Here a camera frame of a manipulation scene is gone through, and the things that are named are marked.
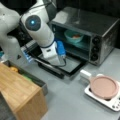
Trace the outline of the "blue and white gripper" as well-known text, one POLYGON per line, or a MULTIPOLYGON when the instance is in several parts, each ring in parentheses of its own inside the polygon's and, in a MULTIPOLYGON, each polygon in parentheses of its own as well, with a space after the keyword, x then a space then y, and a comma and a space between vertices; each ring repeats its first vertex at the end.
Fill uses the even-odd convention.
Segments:
POLYGON ((51 46, 41 49, 43 57, 53 66, 65 66, 66 51, 62 41, 55 41, 51 46))

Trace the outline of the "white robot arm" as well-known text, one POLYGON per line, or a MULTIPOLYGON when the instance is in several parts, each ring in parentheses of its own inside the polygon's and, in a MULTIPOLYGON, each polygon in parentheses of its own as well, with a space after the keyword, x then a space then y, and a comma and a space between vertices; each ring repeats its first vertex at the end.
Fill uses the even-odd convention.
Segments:
POLYGON ((36 0, 27 11, 20 15, 0 1, 0 47, 3 58, 22 66, 27 58, 18 43, 10 35, 18 26, 39 45, 43 58, 52 66, 65 65, 65 49, 61 41, 56 41, 48 23, 56 17, 56 5, 52 0, 36 0))

